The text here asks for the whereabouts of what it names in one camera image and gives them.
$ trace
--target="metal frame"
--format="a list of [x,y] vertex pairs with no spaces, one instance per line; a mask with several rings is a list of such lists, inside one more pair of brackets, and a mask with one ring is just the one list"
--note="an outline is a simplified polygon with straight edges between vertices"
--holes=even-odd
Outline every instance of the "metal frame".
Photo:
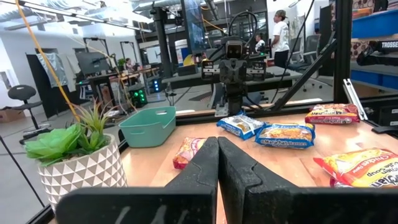
[[123,44],[130,44],[130,46],[132,47],[132,51],[134,52],[134,58],[136,59],[136,63],[137,63],[137,54],[136,54],[136,48],[134,47],[134,42],[120,41],[120,48],[122,49],[123,58],[126,59],[126,56],[124,54]]
[[[83,37],[83,41],[84,41],[85,47],[86,47],[86,52],[90,52],[90,51],[88,50],[88,42],[87,42],[87,40],[100,41],[101,44],[103,44],[104,47],[105,47],[106,54],[107,54],[108,56],[110,56],[110,54],[109,54],[109,49],[108,49],[108,44],[106,43],[106,39],[102,39],[102,38],[98,38],[98,37]],[[112,66],[111,66],[111,65],[112,65],[111,59],[108,59],[108,60],[109,60],[109,66],[112,67]],[[113,60],[114,60],[115,66],[118,66],[118,63],[117,63],[117,61],[116,61],[116,58],[113,58]]]

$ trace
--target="woman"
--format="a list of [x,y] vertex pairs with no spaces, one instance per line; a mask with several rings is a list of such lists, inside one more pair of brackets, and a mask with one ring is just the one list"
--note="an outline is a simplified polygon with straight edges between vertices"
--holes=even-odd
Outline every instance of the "woman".
[[135,70],[134,70],[134,68],[133,68],[133,66],[132,66],[132,63],[131,63],[131,59],[130,59],[130,58],[126,58],[126,70],[127,70],[129,73],[134,73],[134,72],[135,72]]

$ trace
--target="white shirt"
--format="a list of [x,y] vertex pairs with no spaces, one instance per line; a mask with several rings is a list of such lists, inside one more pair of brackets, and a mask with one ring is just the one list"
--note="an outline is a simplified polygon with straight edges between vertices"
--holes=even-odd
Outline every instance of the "white shirt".
[[287,27],[286,22],[280,21],[275,24],[274,27],[274,36],[279,36],[279,41],[274,45],[275,52],[282,52],[285,50],[289,50],[289,28]]
[[259,41],[256,43],[256,52],[259,52],[259,48],[260,48],[262,45],[263,45],[263,46],[266,46],[266,42],[263,41],[263,40],[259,40]]

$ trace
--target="potted plant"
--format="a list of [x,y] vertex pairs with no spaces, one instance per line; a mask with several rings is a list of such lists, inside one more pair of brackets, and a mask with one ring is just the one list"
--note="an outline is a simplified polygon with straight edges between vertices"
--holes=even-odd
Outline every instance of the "potted plant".
[[81,113],[79,123],[25,143],[27,156],[40,162],[39,175],[53,210],[63,195],[80,187],[127,187],[115,137],[103,133],[107,114],[99,113],[99,103],[92,111],[73,106]]
[[118,60],[118,69],[119,69],[120,72],[123,72],[125,70],[124,69],[125,65],[126,65],[126,59],[121,58],[121,59]]

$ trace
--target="computer monitor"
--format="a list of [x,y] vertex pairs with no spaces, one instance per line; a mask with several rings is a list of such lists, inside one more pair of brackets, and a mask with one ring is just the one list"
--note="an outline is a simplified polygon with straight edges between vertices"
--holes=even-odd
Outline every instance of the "computer monitor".
[[99,52],[76,53],[76,58],[79,62],[81,71],[85,75],[101,72],[102,70],[109,70],[111,68],[105,55]]
[[201,0],[181,1],[185,33],[191,54],[201,54],[206,50],[205,28],[201,16]]

